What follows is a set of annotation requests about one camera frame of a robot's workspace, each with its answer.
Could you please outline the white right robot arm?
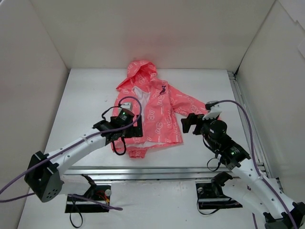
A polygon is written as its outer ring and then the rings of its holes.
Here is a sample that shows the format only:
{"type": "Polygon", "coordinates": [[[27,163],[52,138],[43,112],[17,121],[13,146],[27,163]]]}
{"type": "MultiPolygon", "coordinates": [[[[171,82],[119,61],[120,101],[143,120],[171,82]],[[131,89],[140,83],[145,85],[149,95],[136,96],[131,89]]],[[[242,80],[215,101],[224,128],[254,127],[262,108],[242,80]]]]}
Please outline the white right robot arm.
{"type": "Polygon", "coordinates": [[[203,142],[231,174],[221,172],[211,181],[211,191],[230,197],[264,220],[267,229],[298,229],[305,223],[305,204],[295,202],[257,167],[248,152],[227,133],[227,124],[216,115],[191,113],[181,119],[183,132],[195,126],[203,142]]]}

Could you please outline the pink hooded printed jacket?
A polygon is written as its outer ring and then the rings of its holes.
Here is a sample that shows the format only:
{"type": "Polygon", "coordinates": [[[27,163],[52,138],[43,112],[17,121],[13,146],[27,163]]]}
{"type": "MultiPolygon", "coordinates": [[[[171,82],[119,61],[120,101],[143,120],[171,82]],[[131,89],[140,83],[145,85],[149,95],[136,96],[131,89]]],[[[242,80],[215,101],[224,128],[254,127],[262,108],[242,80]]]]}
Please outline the pink hooded printed jacket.
{"type": "Polygon", "coordinates": [[[205,104],[184,94],[167,81],[158,78],[156,66],[146,60],[133,61],[126,78],[116,87],[119,101],[132,104],[132,112],[142,114],[142,137],[117,140],[113,151],[126,152],[130,158],[144,158],[153,148],[183,143],[176,114],[207,114],[205,104]]]}

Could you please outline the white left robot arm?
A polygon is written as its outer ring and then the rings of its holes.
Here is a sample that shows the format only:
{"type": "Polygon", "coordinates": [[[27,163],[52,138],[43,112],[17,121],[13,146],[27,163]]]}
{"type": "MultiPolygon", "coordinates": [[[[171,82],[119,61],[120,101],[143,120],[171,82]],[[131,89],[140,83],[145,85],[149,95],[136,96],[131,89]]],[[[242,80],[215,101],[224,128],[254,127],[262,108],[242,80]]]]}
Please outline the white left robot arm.
{"type": "Polygon", "coordinates": [[[97,122],[87,133],[66,146],[47,154],[35,153],[24,180],[43,203],[61,194],[90,200],[95,195],[95,182],[87,175],[70,177],[65,176],[65,172],[91,152],[118,139],[141,136],[142,117],[123,108],[110,121],[97,122]]]}

